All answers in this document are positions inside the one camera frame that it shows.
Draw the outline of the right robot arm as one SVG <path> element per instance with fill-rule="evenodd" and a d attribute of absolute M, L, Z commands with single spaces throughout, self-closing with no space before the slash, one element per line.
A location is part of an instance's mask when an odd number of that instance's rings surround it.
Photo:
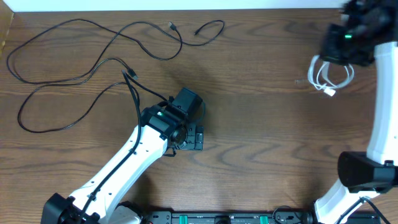
<path fill-rule="evenodd" d="M 355 65 L 376 66 L 373 129 L 365 151 L 344 151 L 338 179 L 302 223 L 387 223 L 372 199 L 397 187 L 397 0 L 348 1 L 331 24 L 307 79 L 333 96 Z"/>

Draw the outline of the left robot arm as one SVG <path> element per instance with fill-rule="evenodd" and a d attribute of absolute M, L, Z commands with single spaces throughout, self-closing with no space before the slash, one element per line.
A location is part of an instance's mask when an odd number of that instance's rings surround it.
<path fill-rule="evenodd" d="M 146 108 L 128 141 L 94 177 L 67 198 L 53 194 L 47 200 L 41 223 L 140 223 L 142 216 L 121 199 L 168 149 L 203 149 L 203 127 L 194 115 L 204 108 L 188 88 Z"/>

